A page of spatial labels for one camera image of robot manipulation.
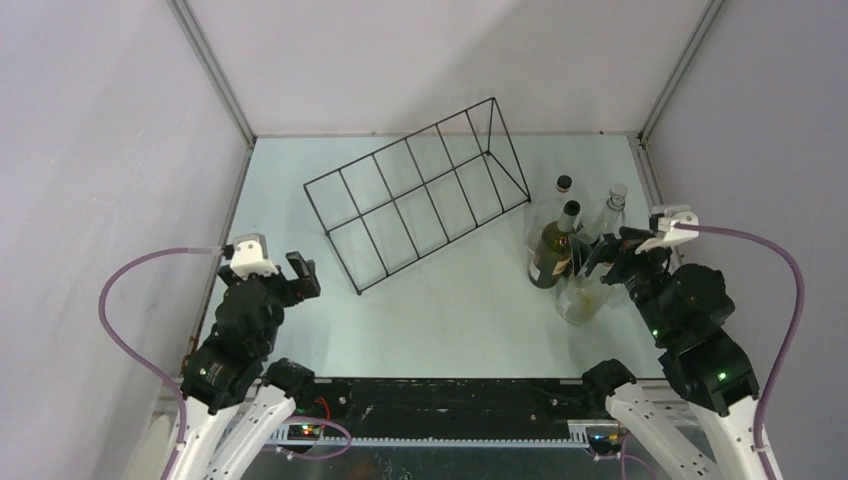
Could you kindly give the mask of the tall clear bottle black label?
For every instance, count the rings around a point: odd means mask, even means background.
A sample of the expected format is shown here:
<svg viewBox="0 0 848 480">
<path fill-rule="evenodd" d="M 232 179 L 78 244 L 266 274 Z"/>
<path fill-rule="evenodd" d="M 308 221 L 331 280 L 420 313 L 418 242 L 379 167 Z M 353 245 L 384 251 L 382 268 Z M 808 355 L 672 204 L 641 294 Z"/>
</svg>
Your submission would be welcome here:
<svg viewBox="0 0 848 480">
<path fill-rule="evenodd" d="M 583 241 L 594 245 L 603 235 L 612 233 L 626 207 L 628 187 L 621 183 L 611 186 L 598 215 L 581 231 Z"/>
</svg>

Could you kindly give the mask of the dark green wine bottle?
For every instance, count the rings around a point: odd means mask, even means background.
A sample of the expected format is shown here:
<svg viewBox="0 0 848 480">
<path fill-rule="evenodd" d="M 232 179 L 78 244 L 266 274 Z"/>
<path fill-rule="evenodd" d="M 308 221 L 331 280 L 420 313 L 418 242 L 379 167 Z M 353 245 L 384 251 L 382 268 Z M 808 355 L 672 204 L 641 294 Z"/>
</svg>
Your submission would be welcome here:
<svg viewBox="0 0 848 480">
<path fill-rule="evenodd" d="M 580 211 L 581 204 L 569 200 L 563 205 L 559 218 L 542 229 L 528 266 L 528 278 L 536 288 L 555 287 L 571 263 L 570 235 Z"/>
</svg>

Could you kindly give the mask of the clear bottle brown stopper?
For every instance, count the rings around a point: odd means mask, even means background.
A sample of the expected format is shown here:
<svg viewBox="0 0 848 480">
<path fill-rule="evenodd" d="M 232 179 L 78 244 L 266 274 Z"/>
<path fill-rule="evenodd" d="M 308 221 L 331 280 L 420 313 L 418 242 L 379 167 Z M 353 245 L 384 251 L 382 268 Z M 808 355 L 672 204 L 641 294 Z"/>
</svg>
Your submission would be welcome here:
<svg viewBox="0 0 848 480">
<path fill-rule="evenodd" d="M 572 325 L 586 324 L 607 303 L 614 286 L 605 284 L 602 278 L 611 267 L 611 263 L 601 263 L 590 274 L 581 271 L 568 279 L 560 279 L 555 288 L 555 306 L 557 313 L 566 322 Z"/>
</svg>

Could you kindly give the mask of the clear bottle black cork stopper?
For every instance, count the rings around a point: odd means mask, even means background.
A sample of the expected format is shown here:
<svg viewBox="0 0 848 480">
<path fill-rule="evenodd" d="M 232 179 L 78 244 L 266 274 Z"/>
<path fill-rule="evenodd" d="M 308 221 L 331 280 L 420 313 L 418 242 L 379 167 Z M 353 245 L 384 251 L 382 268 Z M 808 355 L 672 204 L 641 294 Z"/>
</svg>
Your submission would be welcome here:
<svg viewBox="0 0 848 480">
<path fill-rule="evenodd" d="M 572 183 L 569 175 L 560 175 L 555 184 L 548 185 L 532 200 L 524 238 L 525 248 L 529 253 L 535 250 L 543 229 L 560 218 L 563 206 L 570 200 Z"/>
</svg>

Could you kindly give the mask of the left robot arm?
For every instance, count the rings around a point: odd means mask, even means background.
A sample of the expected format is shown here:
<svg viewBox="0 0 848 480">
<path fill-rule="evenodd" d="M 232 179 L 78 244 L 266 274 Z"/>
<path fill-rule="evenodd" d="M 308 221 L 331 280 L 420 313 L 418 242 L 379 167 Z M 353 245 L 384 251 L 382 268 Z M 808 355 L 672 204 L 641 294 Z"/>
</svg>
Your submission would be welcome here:
<svg viewBox="0 0 848 480">
<path fill-rule="evenodd" d="M 176 456 L 164 478 L 237 479 L 273 430 L 314 408 L 314 372 L 286 358 L 270 359 L 286 309 L 321 293 L 313 260 L 297 251 L 286 259 L 292 279 L 266 255 L 243 247 L 219 268 L 226 289 L 210 335 L 186 365 L 178 396 L 184 409 L 173 434 Z"/>
</svg>

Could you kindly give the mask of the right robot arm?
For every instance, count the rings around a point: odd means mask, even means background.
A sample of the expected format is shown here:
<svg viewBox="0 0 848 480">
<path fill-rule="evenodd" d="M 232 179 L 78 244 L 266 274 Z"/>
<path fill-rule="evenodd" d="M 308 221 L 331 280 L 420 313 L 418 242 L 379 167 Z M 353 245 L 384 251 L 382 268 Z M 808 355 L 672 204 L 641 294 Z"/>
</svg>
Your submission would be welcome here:
<svg viewBox="0 0 848 480">
<path fill-rule="evenodd" d="M 583 374 L 583 408 L 596 418 L 611 415 L 672 479 L 779 479 L 757 416 L 765 393 L 747 354 L 723 329 L 735 310 L 723 274 L 698 264 L 670 272 L 670 255 L 662 237 L 624 227 L 598 240 L 584 270 L 606 264 L 602 283 L 625 287 L 663 352 L 665 379 L 695 415 L 712 453 L 664 417 L 618 360 Z"/>
</svg>

